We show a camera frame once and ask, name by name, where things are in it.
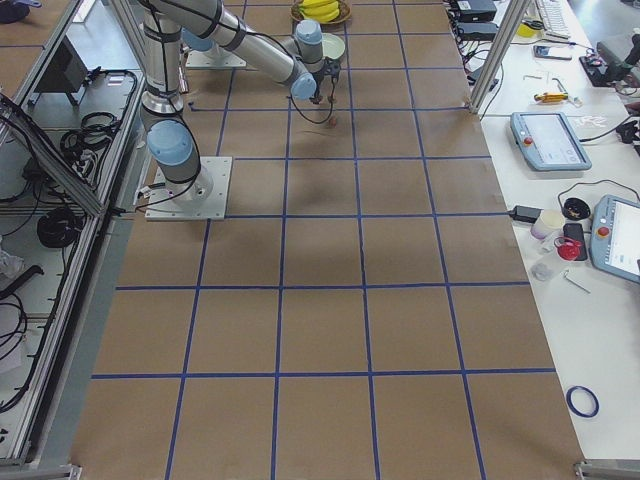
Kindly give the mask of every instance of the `keyboard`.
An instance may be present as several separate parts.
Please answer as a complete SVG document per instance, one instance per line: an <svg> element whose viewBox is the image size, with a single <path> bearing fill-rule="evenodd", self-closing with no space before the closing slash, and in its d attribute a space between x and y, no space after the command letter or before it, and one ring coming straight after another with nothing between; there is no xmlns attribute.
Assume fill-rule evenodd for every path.
<svg viewBox="0 0 640 480"><path fill-rule="evenodd" d="M536 0L540 20L544 25L545 35L567 40L571 32L562 18L562 5L557 0Z"/></svg>

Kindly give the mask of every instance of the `electronic equipment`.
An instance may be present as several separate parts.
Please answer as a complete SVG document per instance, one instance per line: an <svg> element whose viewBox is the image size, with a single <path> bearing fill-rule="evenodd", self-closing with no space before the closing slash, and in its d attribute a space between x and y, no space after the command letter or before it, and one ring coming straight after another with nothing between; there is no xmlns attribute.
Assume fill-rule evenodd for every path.
<svg viewBox="0 0 640 480"><path fill-rule="evenodd" d="M596 44L596 52L604 66L621 64L633 47L633 34L624 33L599 41ZM623 80L630 87L640 87L640 69L634 66Z"/></svg>
<svg viewBox="0 0 640 480"><path fill-rule="evenodd" d="M493 0L450 0L458 22L490 22L496 16Z"/></svg>
<svg viewBox="0 0 640 480"><path fill-rule="evenodd" d="M567 47L548 47L546 45L534 45L533 55L538 58L553 60L571 60L571 50Z"/></svg>
<svg viewBox="0 0 640 480"><path fill-rule="evenodd" d="M640 61L640 34L633 35L631 43L631 50L624 60L620 60L619 56L607 51L600 44L599 50L610 54L608 63L597 54L580 57L580 64L594 87L608 87L613 82L633 78L631 72Z"/></svg>
<svg viewBox="0 0 640 480"><path fill-rule="evenodd" d="M593 266L640 283L640 204L605 195L593 212L591 229Z"/></svg>
<svg viewBox="0 0 640 480"><path fill-rule="evenodd" d="M471 72L469 75L467 75L467 80L469 81L469 85L473 86L476 84L476 82L478 81L478 79L480 78L480 74L482 73L482 66L479 66L478 68L476 68L473 72ZM489 85L489 91L492 92L494 88L496 88L496 86L498 85L499 80L497 78L494 78L491 81L491 85Z"/></svg>
<svg viewBox="0 0 640 480"><path fill-rule="evenodd" d="M591 168L591 160L564 113L512 113L511 131L534 170Z"/></svg>
<svg viewBox="0 0 640 480"><path fill-rule="evenodd" d="M36 85L36 93L76 93L87 78L87 67L65 36Z"/></svg>
<svg viewBox="0 0 640 480"><path fill-rule="evenodd" d="M509 210L507 214L517 222L536 223L536 220L542 213L542 210L534 207L525 207L524 205L516 205L513 210Z"/></svg>
<svg viewBox="0 0 640 480"><path fill-rule="evenodd" d="M580 242L580 253L576 257L576 261L584 261L589 258L587 255L587 247L584 243L584 230L582 229L581 223L565 223L564 227L562 227L562 233L565 237Z"/></svg>
<svg viewBox="0 0 640 480"><path fill-rule="evenodd" d="M492 22L458 22L456 32L461 40L492 41L498 34L498 26Z"/></svg>
<svg viewBox="0 0 640 480"><path fill-rule="evenodd" d="M536 0L540 20L544 25L544 33L549 37L567 40L571 32L562 16L562 5L557 0Z"/></svg>

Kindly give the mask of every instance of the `blue tape grid line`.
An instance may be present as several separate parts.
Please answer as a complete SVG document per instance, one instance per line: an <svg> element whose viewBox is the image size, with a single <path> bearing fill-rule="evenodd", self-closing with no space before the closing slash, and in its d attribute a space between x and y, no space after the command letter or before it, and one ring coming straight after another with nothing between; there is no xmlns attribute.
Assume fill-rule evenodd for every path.
<svg viewBox="0 0 640 480"><path fill-rule="evenodd" d="M353 157L322 157L323 160L337 160L343 162L353 162L355 160L355 156ZM252 162L260 162L260 161L282 161L282 157L234 157L233 161L252 161ZM300 161L300 160L318 160L318 157L291 157L289 161ZM362 162L380 162L380 161L393 161L393 162L402 162L402 161L438 161L438 160L491 160L490 155L458 155L458 156L425 156L425 157L411 157L411 156L402 156L402 157L358 157L358 161Z"/></svg>
<svg viewBox="0 0 640 480"><path fill-rule="evenodd" d="M187 373L95 373L92 380L145 378L318 378L318 377L427 377L445 375L536 375L556 373L553 367L540 368L470 368L466 370L381 370L354 372L187 372Z"/></svg>
<svg viewBox="0 0 640 480"><path fill-rule="evenodd" d="M201 108L196 106L195 103L193 102L189 102L189 109L192 112L195 113L201 113L201 112L287 112L288 110L286 108L231 108L229 110L225 109L225 108L215 108L215 107L207 107L207 108ZM329 112L328 108L316 108L316 109L312 109L312 108L304 108L304 107L300 107L300 110L302 112ZM460 110L460 111L468 111L469 108L468 107L421 107L421 108L409 108L409 107L398 107L398 108L391 108L391 107L380 107L380 108L374 108L374 107L361 107L361 108L334 108L333 111L334 112L374 112L374 113L379 113L379 112L413 112L413 111L418 111L418 112L441 112L441 111L445 111L445 112L449 112L452 110Z"/></svg>
<svg viewBox="0 0 640 480"><path fill-rule="evenodd" d="M278 465L278 413L279 413L279 400L280 400L280 359L281 359L281 346L282 346L282 301L284 296L284 255L285 255L285 242L287 232L287 198L289 191L289 154L290 154L290 141L291 138L291 100L289 100L288 116L287 116L287 144L285 146L285 161L284 161L284 194L282 195L282 231L280 236L280 271L278 273L278 321L276 328L276 360L275 360L275 374L274 374L274 388L273 388L273 423L272 423L272 437L271 437L271 480L276 480L277 465Z"/></svg>
<svg viewBox="0 0 640 480"><path fill-rule="evenodd" d="M367 284L373 288L436 288L436 287L517 287L530 285L528 281L513 282L431 282ZM362 285L131 285L116 287L117 291L144 290L360 290Z"/></svg>
<svg viewBox="0 0 640 480"><path fill-rule="evenodd" d="M225 107L229 106L229 100L231 98L231 88L233 86L233 79L235 76L235 71L233 71L231 73L231 79L229 81L229 88L227 90L227 100L225 103ZM222 116L222 125L220 126L220 134L218 136L218 145L216 146L216 155L220 155L220 148L222 145L222 138L224 136L224 127L226 124L226 119L227 119L227 111L225 108L225 112L223 113ZM204 232L204 238L202 240L202 251L200 253L200 263L198 264L198 277L196 280L196 285L195 285L195 293L194 293L194 298L193 298L193 307L192 307L192 311L191 311L191 320L189 323L189 333L187 335L187 345L185 347L185 353L184 353L184 361L183 361L183 366L182 366L182 373L180 374L180 388L178 390L178 400L176 402L176 410L175 410L175 416L174 416L174 420L173 420L173 428L171 431L171 442L169 444L169 453L167 454L167 465L165 468L165 475L164 478L165 480L170 480L171 478L171 471L173 468L173 457L174 457L174 453L175 453L175 447L176 447L176 440L178 437L178 429L180 427L180 416L182 413L182 401L184 398L184 389L185 389L185 384L187 381L187 377L188 377L188 371L189 371L189 358L191 355L191 342L193 340L193 332L195 330L195 323L196 323L196 318L197 318L197 313L198 313L198 301L200 299L200 286L202 285L202 275L204 272L204 264L205 264L205 259L206 259L206 255L207 255L207 245L209 243L209 235L211 233L211 229L212 229L212 221L211 220L207 220L206 223L206 227L205 227L205 232Z"/></svg>
<svg viewBox="0 0 640 480"><path fill-rule="evenodd" d="M397 9L395 2L392 2L395 14L395 20L398 25L399 30L399 21L397 16ZM345 43L348 45L349 35L365 35L365 34L348 34L345 28ZM444 35L444 33L435 33L429 35ZM481 473L481 477L483 480L486 480L486 474L484 471L484 465L482 460L482 453L480 449L479 439L477 435L477 429L474 420L473 407L471 404L471 396L469 392L469 386L467 382L468 375L482 375L482 374L540 374L540 373L554 373L554 368L520 368L520 369L466 369L464 365L464 359L462 355L462 347L460 343L459 333L456 324L455 318L455 309L453 306L453 299L451 296L451 288L456 286L511 286L511 285L528 285L528 282L477 282L477 283L453 283L448 281L448 275L446 271L446 262L444 258L444 250L442 246L442 240L440 238L440 232L438 228L438 217L445 216L503 216L505 212L487 212L487 213L451 213L451 214L438 214L435 213L435 203L433 199L433 195L431 194L430 188L430 180L428 175L428 161L430 159L475 159L475 158L490 158L486 155L478 155L478 156L467 156L467 157L426 157L424 155L424 145L422 141L422 137L420 134L417 112L418 111L442 111L442 110L460 110L460 107L451 107L451 108L425 108L425 109L417 109L415 108L414 95L411 88L410 81L410 70L426 70L426 69L434 69L433 67L425 67L425 68L408 68L406 66L406 54L404 50L404 45L402 42L402 35L400 35L400 43L401 50L403 55L403 60L405 63L404 68L398 68L397 70L404 70L407 75L407 81L409 85L409 94L411 97L412 108L409 109L359 109L358 111L407 111L412 112L414 115L415 125L418 134L418 140L420 144L421 156L416 157L415 160L420 160L423 162L426 181L429 191L429 202L431 204L432 214L420 214L420 215L366 215L362 214L361 210L361 202L360 202L360 185L359 185L359 170L358 170L358 162L359 161L367 161L367 160L384 160L384 158L359 158L357 156L357 145L356 145L356 127L355 127L355 111L353 108L353 95L350 88L349 97L350 97L350 106L349 109L344 109L345 111L349 111L352 117L352 141L354 148L354 157L353 158L339 158L339 160L345 161L353 161L355 165L355 181L356 181L356 201L357 201L357 211L356 215L328 215L328 216L314 216L314 215L287 215L286 213L286 203L287 203L287 180L288 180L288 164L289 161L295 161L297 159L289 157L289 141L286 145L286 154L285 154L285 183L284 183L284 198L283 198L283 214L282 215L237 215L230 216L228 218L281 218L282 219L282 236L281 236L281 252L280 252L280 278L278 286L206 286L202 285L202 275L204 270L204 262L206 258L206 249L207 243L211 232L211 223L207 223L207 227L204 234L199 271L198 271L198 280L195 286L124 286L118 287L117 290L124 291L135 291L135 290L194 290L194 301L192 307L191 314L191 322L189 327L189 333L187 338L187 345L185 349L185 357L183 363L183 370L181 373L125 373L125 374L95 374L92 376L95 380L109 380L109 379L138 379L138 378L161 378L161 379L170 379L170 378L179 378L180 389L178 393L178 399L176 404L176 412L174 418L174 425L172 430L171 444L169 448L169 455L167 458L167 467L165 472L165 480L169 480L171 477L171 469L173 464L173 456L175 451L175 444L177 440L177 433L179 430L180 423L180 413L182 407L182 401L184 396L184 388L186 380L189 378L274 378L274 405L273 405L273 430L272 430L272 452L271 452L271 479L276 479L276 464L277 464L277 440L278 440L278 399L279 399L279 380L280 378L316 378L316 377L367 377L369 380L369 398L370 398L370 410L371 410L371 431L372 431L372 448L373 448L373 456L375 463L375 474L376 478L380 479L381 471L380 471L380 461L379 461L379 452L378 452L378 439L377 439L377 428L376 428L376 411L375 411L375 389L374 389L374 377L382 377L382 376L435 376L435 375L461 375L463 378L465 395L467 399L467 405L469 409L470 422L472 426L474 443L476 446L476 453L478 457L479 469ZM459 69L460 67L436 67L435 69ZM383 70L383 69L347 69L347 76L349 86L351 87L351 70ZM220 151L220 146L223 141L224 135L224 127L226 124L227 113L230 111L228 108L229 99L231 94L231 88L233 85L233 77L235 72L232 73L231 81L229 84L229 91L227 95L227 101L225 108L223 111L223 121L220 129L220 136L218 139L217 150ZM287 138L290 138L291 132L291 105L288 105L286 110L288 112L288 125L287 125ZM247 158L246 160L268 160L268 159L251 159ZM438 248L440 251L441 263L444 273L444 282L442 283L414 283L414 284L402 284L402 285L368 285L366 280L366 271L364 264L364 235L363 235L363 218L407 218L407 217L425 217L425 218L433 218L435 229L436 229L436 237L438 242ZM337 286L303 286L303 285L292 285L285 286L284 285L284 253L285 253L285 234L286 234L286 222L288 218L353 218L358 221L358 230L359 230L359 247L360 247L360 262L361 262L361 275L362 275L362 284L361 285L337 285ZM372 355L371 355L371 337L370 337L370 325L368 318L368 302L367 302L367 290L369 288L419 288L419 287L444 287L447 290L447 297L449 301L449 306L451 310L452 322L454 327L456 345L458 348L459 355L459 363L460 369L451 369L451 370L422 370L422 371L374 371L372 365ZM341 288L349 288L349 289L360 289L363 292L363 304L364 304L364 326L365 326L365 335L366 335L366 349L367 349L367 371L355 371L355 372L281 372L280 371L280 348L281 348L281 334L282 334L282 300L283 293L287 289L341 289ZM276 360L275 360L275 370L274 372L200 372L200 373L189 373L188 372L188 364L189 364L189 356L191 349L191 342L193 338L193 332L195 329L195 321L197 318L197 306L200 291L202 290L216 290L216 289L277 289L279 292L278 297L278 323L277 323L277 339L276 339Z"/></svg>
<svg viewBox="0 0 640 480"><path fill-rule="evenodd" d="M346 58L349 61L349 32L346 25L343 26L344 42L346 47ZM365 270L365 258L364 258L364 232L362 231L362 204L360 199L360 175L358 165L358 144L357 144L357 127L355 121L355 112L353 110L353 85L351 81L351 70L347 70L347 82L349 83L349 106L351 107L351 142L353 147L353 153L355 155L354 167L355 167L355 182L356 182L356 206L358 212L358 246L360 249L360 271L362 278L362 303L364 312L364 330L365 330L365 344L367 350L367 377L369 387L369 412L371 418L371 447L373 450L373 467L376 480L380 480L380 453L378 450L378 427L376 421L376 400L375 400L375 385L373 383L373 362L371 356L371 330L369 325L369 307L367 297L367 274Z"/></svg>
<svg viewBox="0 0 640 480"><path fill-rule="evenodd" d="M400 32L400 20L398 17L398 9L395 3L395 0L392 0L392 4L393 4L393 11L394 11L394 15L395 15L395 19L396 19L396 24L397 24L397 28L398 28L398 32ZM408 65L407 63L407 55L406 55L406 51L404 48L404 40L402 35L399 36L399 40L400 40L400 50L402 51L402 60L404 62L405 67ZM407 77L407 85L409 87L409 95L411 97L411 105L415 106L415 97L413 94L413 87L412 87L412 82L411 82L411 75L409 75L409 71L406 71L406 77ZM425 147L424 147L424 142L422 140L422 135L420 132L420 122L419 122L419 118L418 118L418 113L417 111L414 111L414 121L415 121L415 127L417 130L417 135L418 135L418 142L420 145L420 153L421 155L425 155ZM439 222L438 222L438 213L437 213L437 209L436 209L436 203L435 203L435 198L433 195L433 188L431 185L431 179L429 176L429 168L427 165L427 162L423 162L423 167L424 167L424 173L425 173L425 177L426 177L426 181L427 181L427 192L429 194L429 202L431 203L431 211L434 213L434 218L433 218L433 223L434 223L434 227L435 227L435 233L436 233L436 240L438 243L438 250L440 251L440 262L441 262L441 266L442 266L442 273L444 275L444 281L445 283L449 283L449 275L447 272L447 264L446 264L446 259L445 259L445 253L444 253L444 246L442 244L442 237L440 234L440 226L439 226ZM471 432L473 435L473 443L475 446L475 450L476 450L476 457L478 460L478 468L480 471L480 477L482 480L486 480L487 475L485 472L485 468L484 468L484 460L482 458L482 449L480 446L480 439L478 438L478 429L476 426L476 422L475 422L475 414L473 411L473 404L472 404L472 400L471 400L471 392L469 391L469 382L467 379L467 374L465 371L465 365L464 365L464 356L462 353L462 344L460 341L460 334L458 332L458 325L457 325L457 320L456 320L456 314L455 314L455 308L453 305L453 298L451 295L451 286L450 285L446 285L445 286L446 292L447 292L447 300L449 302L449 310L451 313L451 322L453 325L453 331L454 331L454 336L455 336L455 341L456 341L456 348L458 350L458 359L460 362L460 369L461 369L461 375L462 375L462 383L463 383L463 387L464 387L464 392L465 392L465 398L467 401L467 409L469 412L469 422L471 425Z"/></svg>

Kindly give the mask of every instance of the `white table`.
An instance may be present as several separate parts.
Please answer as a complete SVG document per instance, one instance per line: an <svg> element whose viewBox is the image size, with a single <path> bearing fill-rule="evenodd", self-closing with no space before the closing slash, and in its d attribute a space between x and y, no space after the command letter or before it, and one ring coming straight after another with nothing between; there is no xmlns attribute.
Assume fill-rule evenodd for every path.
<svg viewBox="0 0 640 480"><path fill-rule="evenodd" d="M572 12L565 15L565 21L577 32L572 40L586 44ZM514 41L527 40L516 37ZM509 115L515 111L562 111L580 138L603 133L626 117L613 88L591 87L577 63L578 52L584 49L574 48L570 62L534 59L531 46L520 45L513 45L504 59L504 85L482 127L509 208L520 204L558 209L557 194L580 181L609 178L640 188L640 156L614 134L585 144L593 167L583 172L535 172L514 143ZM532 97L545 91L546 73L541 72L547 71L555 74L550 77L561 76L571 95L579 96L584 106L536 105ZM544 78L523 79L527 74ZM581 124L585 117L601 117L604 126ZM594 207L608 193L634 199L632 193L610 184L578 186L563 198L576 196ZM530 235L529 227L517 222L513 227L527 271L541 257L539 242ZM530 280L563 389L583 385L600 401L600 412L592 419L571 415L580 446L588 459L640 459L640 285L598 271L589 261L574 262L570 277L592 293L562 276L540 282L530 275ZM589 410L586 399L576 395L575 400L578 405L584 401Z"/></svg>

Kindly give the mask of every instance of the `roll of blue tape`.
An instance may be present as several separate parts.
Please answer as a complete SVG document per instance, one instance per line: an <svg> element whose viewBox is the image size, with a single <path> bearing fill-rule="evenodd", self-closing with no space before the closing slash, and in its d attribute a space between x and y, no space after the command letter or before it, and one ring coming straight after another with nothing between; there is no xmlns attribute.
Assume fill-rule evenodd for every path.
<svg viewBox="0 0 640 480"><path fill-rule="evenodd" d="M590 412L581 412L576 408L576 406L573 404L573 394L578 391L585 392L591 398L593 402L593 410L591 410ZM579 417L593 418L600 411L600 402L598 401L598 397L596 397L596 394L593 393L591 390L589 390L587 387L583 387L581 385L576 385L575 387L571 387L569 390L567 390L566 398L567 398L567 405L569 406L569 410L571 410L571 412L575 413Z"/></svg>

